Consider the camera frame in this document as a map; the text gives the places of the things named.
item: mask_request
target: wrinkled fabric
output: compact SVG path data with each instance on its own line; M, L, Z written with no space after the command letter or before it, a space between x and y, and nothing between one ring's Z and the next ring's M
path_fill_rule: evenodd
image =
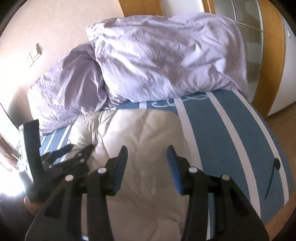
M42 133L101 110L107 93L91 46L82 44L64 55L30 87L28 100L32 117L39 119Z
M229 18L208 13L140 15L107 19L86 32L109 105L217 89L248 95L244 44Z
M88 160L91 172L118 156L121 146L128 149L121 188L116 196L107 196L115 240L181 239L188 197L175 189L166 158L169 145L177 155L190 156L177 115L160 110L105 110L84 115L74 123L69 143L74 147L63 160L95 145ZM85 198L81 213L82 234L87 236Z

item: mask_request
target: wooden floor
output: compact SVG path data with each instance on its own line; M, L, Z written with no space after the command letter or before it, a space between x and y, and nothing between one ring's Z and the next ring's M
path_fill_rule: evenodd
M277 136L288 160L296 183L296 103L288 108L268 117L266 122ZM277 214L277 221L270 222L266 229L272 239L277 235L274 232L274 225L282 228L293 210L296 207L296 192L289 198L289 201L281 212Z

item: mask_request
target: beige wall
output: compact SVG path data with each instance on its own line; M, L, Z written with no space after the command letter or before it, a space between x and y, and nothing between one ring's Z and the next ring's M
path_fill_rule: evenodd
M123 17L118 0L28 0L0 37L0 103L12 121L32 120L27 90L65 53L88 41L85 27ZM42 55L26 57L39 43Z

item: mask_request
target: bed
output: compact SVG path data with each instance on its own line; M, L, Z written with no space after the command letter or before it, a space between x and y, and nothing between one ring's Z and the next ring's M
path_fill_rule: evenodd
M288 202L294 192L288 161L266 122L238 91L218 90L164 101L127 102L113 110L146 108L178 115L195 166L209 175L228 173L265 225ZM72 126L40 137L41 155L66 145ZM275 171L265 199L275 158L280 160L281 168ZM250 189L254 183L257 189ZM209 213L213 224L211 206Z

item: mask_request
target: lavender pillow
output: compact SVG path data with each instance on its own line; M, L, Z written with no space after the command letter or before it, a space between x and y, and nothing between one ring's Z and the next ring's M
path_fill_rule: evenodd
M90 44L77 46L55 63L30 87L28 100L32 117L39 119L42 133L101 110L107 93Z

